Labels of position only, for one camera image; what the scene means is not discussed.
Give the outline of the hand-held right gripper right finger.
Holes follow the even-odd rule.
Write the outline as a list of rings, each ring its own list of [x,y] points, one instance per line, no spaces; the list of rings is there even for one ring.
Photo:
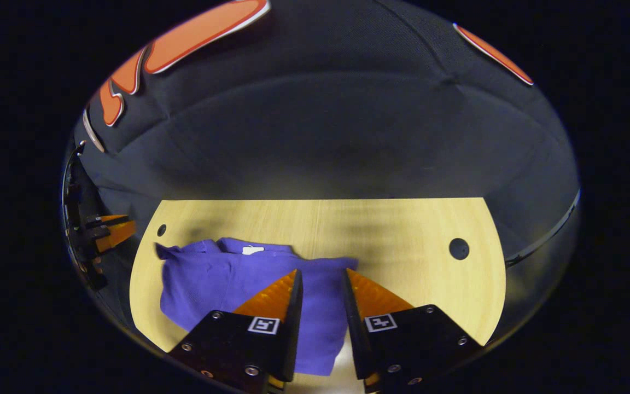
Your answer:
[[[478,343],[439,306],[414,307],[352,269],[342,274],[353,365],[365,394],[433,394]]]

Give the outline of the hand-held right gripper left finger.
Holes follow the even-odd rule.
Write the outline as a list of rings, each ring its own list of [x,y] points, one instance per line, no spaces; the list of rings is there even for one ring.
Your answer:
[[[301,271],[291,271],[232,312],[208,312],[167,358],[230,394],[285,394],[302,300]]]

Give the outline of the purple short-sleeved shirt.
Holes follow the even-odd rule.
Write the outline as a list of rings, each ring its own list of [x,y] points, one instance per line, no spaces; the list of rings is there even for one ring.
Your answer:
[[[223,237],[185,247],[156,245],[162,259],[160,309],[190,331],[213,310],[235,311],[276,280],[299,270],[303,281],[295,371],[328,376],[343,348],[347,319],[342,273],[350,257],[307,260],[289,245],[255,244]]]

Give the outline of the black backdrop cloth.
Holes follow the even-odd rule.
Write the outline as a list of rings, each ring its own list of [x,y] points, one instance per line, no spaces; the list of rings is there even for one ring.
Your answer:
[[[69,210],[480,198],[525,324],[574,250],[578,168],[534,75],[410,0],[221,0],[143,45],[73,128]]]

